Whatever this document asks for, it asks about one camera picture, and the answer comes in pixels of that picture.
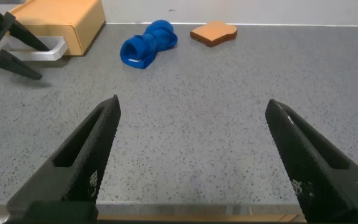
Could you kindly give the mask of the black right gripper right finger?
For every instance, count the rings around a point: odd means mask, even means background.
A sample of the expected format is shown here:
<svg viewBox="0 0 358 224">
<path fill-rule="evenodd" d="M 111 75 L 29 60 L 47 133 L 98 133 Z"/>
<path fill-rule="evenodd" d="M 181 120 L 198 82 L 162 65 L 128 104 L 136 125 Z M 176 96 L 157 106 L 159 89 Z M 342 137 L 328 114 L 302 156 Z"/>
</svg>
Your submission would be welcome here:
<svg viewBox="0 0 358 224">
<path fill-rule="evenodd" d="M 265 118 L 306 221 L 358 223 L 358 165 L 289 106 Z"/>
</svg>

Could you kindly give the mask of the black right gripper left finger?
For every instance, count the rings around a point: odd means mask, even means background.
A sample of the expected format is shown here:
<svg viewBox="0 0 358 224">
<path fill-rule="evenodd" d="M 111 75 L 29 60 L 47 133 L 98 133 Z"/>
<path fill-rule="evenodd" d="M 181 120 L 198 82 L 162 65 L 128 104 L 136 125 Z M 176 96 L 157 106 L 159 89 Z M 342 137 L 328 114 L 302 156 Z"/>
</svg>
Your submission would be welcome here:
<svg viewBox="0 0 358 224">
<path fill-rule="evenodd" d="M 117 96 L 98 104 L 8 201 L 8 222 L 95 222 L 120 117 Z"/>
</svg>

